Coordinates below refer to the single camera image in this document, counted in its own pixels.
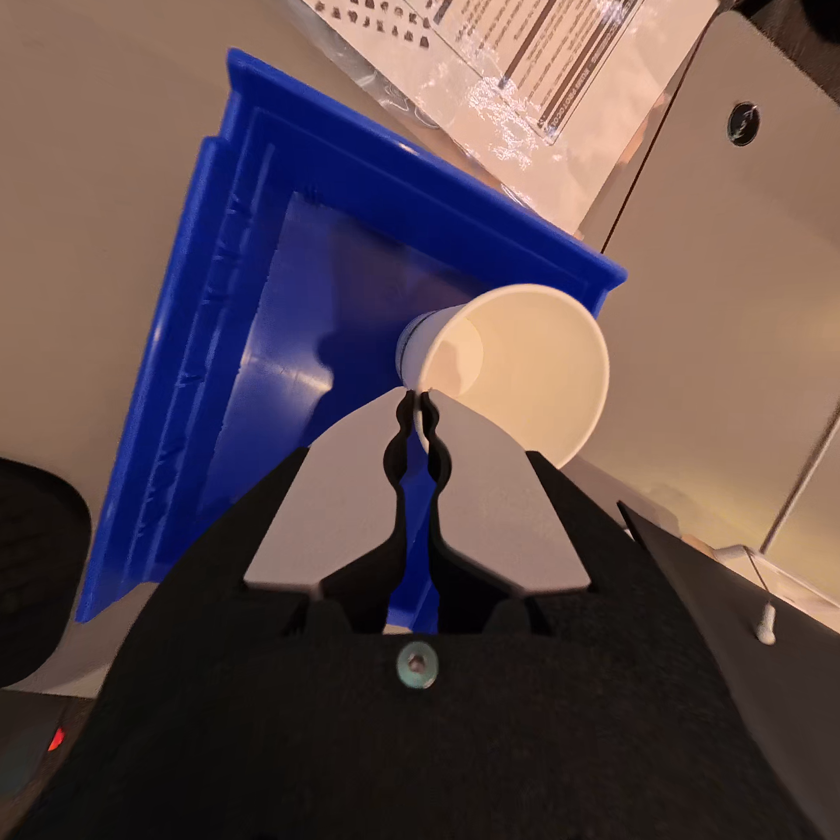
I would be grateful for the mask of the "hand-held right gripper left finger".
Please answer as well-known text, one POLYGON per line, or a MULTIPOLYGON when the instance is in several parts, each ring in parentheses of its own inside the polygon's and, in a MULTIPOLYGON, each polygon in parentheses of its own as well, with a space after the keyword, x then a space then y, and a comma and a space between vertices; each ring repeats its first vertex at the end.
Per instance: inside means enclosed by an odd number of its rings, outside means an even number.
POLYGON ((245 573, 249 587, 337 595, 352 564, 404 542, 414 401, 396 387, 314 440, 245 573))

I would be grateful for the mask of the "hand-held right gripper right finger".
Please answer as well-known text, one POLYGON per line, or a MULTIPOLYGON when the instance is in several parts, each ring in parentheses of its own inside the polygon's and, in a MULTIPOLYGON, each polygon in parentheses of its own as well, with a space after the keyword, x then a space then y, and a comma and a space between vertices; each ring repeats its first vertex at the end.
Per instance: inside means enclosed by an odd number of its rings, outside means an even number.
POLYGON ((435 484, 430 540, 443 558, 510 594, 587 589, 591 577, 525 449, 439 390, 419 405, 435 484))

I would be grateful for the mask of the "white paper cup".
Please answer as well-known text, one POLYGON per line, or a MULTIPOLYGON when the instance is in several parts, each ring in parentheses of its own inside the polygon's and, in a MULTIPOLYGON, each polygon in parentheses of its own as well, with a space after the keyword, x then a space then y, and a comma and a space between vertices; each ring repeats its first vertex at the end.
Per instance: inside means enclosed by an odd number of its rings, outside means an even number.
POLYGON ((591 437, 610 381, 595 318, 570 295, 535 284, 415 317, 397 341, 395 368, 407 389, 444 393, 555 468, 591 437))

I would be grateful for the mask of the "blue plastic bin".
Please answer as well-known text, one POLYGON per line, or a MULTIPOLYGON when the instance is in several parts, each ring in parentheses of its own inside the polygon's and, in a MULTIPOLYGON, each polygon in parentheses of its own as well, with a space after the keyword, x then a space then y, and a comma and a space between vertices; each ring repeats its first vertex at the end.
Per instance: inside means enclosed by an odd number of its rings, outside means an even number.
POLYGON ((240 50, 185 196, 75 618, 186 548, 299 447, 399 384, 426 312, 518 283, 594 316, 628 271, 240 50))

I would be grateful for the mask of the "black flat panel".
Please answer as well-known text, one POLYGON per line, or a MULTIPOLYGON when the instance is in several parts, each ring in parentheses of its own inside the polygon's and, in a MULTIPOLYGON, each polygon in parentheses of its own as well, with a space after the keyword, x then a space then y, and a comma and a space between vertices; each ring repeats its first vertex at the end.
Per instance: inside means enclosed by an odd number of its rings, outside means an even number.
POLYGON ((765 758, 824 838, 839 838, 839 636, 617 503, 692 615, 765 758))

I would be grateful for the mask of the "black quilted mouse pad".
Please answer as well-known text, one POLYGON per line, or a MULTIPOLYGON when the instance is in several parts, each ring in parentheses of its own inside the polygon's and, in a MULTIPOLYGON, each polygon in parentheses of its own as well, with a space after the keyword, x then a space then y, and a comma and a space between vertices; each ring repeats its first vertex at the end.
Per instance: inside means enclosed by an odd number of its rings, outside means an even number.
POLYGON ((69 482, 1 458, 1 687, 34 674, 70 620, 91 545, 87 503, 69 482))

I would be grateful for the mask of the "laminated instruction sheet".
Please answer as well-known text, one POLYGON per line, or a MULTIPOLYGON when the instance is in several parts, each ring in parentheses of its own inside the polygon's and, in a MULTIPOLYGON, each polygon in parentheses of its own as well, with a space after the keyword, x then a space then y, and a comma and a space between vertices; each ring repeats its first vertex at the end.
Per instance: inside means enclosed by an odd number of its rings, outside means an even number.
POLYGON ((436 154, 576 235, 719 2, 280 6, 436 154))

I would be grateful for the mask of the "round desk grommet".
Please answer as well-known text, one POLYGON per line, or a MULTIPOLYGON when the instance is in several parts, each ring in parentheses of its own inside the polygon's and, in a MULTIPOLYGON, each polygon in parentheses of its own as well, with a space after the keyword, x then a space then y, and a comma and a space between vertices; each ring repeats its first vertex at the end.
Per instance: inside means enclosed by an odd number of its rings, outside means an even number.
POLYGON ((759 107, 751 101, 737 103, 731 110, 726 134, 728 141, 743 148, 753 142, 760 131, 761 116, 759 107))

